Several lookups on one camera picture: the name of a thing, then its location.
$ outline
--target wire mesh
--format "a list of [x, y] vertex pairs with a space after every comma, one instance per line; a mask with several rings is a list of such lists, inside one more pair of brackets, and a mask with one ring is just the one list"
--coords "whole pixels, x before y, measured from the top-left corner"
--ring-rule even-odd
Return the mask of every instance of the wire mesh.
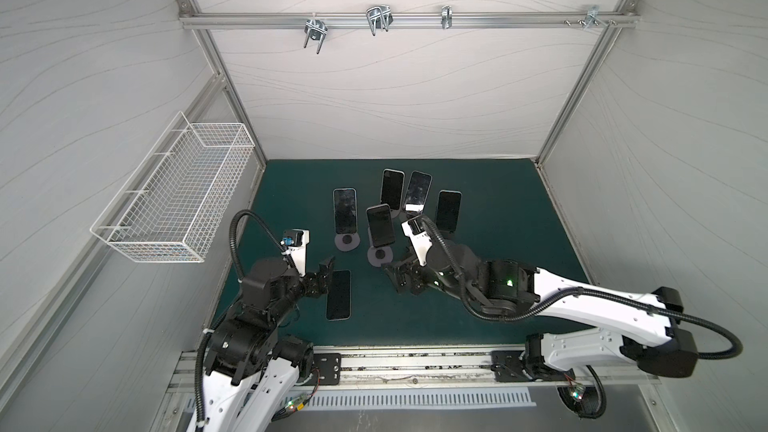
[[144, 186], [126, 191], [135, 198], [120, 220], [100, 227], [109, 236], [91, 229], [135, 262], [202, 262], [254, 147], [240, 123], [178, 132]]

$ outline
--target green mat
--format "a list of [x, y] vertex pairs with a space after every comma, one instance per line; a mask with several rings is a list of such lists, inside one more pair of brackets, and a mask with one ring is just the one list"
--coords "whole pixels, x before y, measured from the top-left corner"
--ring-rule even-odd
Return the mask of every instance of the green mat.
[[[365, 209], [379, 203], [384, 168], [432, 175], [425, 213], [434, 218], [440, 190], [463, 194], [457, 243], [481, 258], [511, 258], [568, 278], [586, 281], [542, 181], [529, 160], [272, 160], [256, 195], [254, 211], [276, 235], [286, 228], [310, 230], [307, 271], [336, 256], [336, 270], [352, 271], [352, 315], [326, 320], [326, 298], [299, 301], [300, 320], [283, 328], [318, 345], [414, 345], [521, 343], [536, 332], [564, 333], [586, 328], [557, 318], [536, 317], [517, 324], [495, 324], [467, 314], [462, 304], [429, 289], [415, 297], [398, 295], [386, 274], [368, 263]], [[333, 245], [334, 188], [357, 190], [362, 243], [351, 252]], [[408, 239], [396, 223], [395, 260]], [[259, 258], [277, 254], [260, 227], [249, 220], [240, 241], [246, 273]], [[234, 270], [224, 287], [218, 312], [237, 293]]]

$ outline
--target smartphone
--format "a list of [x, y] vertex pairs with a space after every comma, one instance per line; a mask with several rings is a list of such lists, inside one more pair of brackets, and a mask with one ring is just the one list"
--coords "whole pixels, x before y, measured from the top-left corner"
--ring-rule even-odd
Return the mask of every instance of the smartphone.
[[435, 210], [435, 225], [440, 232], [456, 232], [458, 209], [462, 205], [462, 193], [455, 190], [441, 190]]
[[354, 188], [333, 191], [333, 221], [336, 234], [357, 234], [357, 192]]
[[391, 210], [400, 210], [402, 198], [402, 184], [406, 181], [406, 174], [400, 170], [384, 169], [382, 177], [382, 204], [387, 204]]
[[352, 306], [352, 274], [350, 271], [333, 271], [328, 288], [326, 319], [342, 321], [350, 318]]
[[366, 209], [368, 225], [371, 228], [371, 247], [384, 247], [395, 243], [395, 229], [392, 226], [392, 214], [389, 206], [368, 207]]
[[406, 191], [406, 212], [422, 213], [424, 204], [427, 203], [430, 184], [432, 184], [432, 176], [429, 174], [418, 171], [411, 174]]

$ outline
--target gray wall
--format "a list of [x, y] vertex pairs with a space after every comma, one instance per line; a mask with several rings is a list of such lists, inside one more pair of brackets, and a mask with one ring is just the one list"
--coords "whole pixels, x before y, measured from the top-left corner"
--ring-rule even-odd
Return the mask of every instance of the gray wall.
[[[590, 274], [677, 288], [744, 341], [665, 380], [682, 430], [763, 430], [768, 0], [642, 0], [544, 166]], [[700, 350], [726, 345], [693, 326]]]
[[[0, 358], [211, 78], [177, 14], [174, 0], [0, 0]], [[205, 120], [222, 119], [234, 116], [220, 96]], [[255, 174], [251, 159], [228, 216]], [[226, 257], [226, 224], [204, 264], [112, 254], [0, 430], [147, 430]]]
[[0, 364], [212, 74], [174, 0], [0, 0]]

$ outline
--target aluminum rail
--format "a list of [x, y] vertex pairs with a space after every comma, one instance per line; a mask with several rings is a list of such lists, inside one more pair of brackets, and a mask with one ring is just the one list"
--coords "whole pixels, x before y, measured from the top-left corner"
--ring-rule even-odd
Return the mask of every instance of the aluminum rail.
[[[452, 14], [452, 29], [546, 29], [573, 27], [581, 29], [587, 19], [585, 12], [555, 13], [482, 13]], [[634, 27], [640, 20], [638, 15], [619, 12], [598, 13], [599, 22], [594, 28]], [[308, 19], [320, 20], [329, 29], [369, 29], [370, 24], [364, 13], [344, 14], [191, 14], [181, 16], [185, 29], [301, 29]], [[392, 12], [390, 29], [441, 29], [440, 13], [420, 14]]]

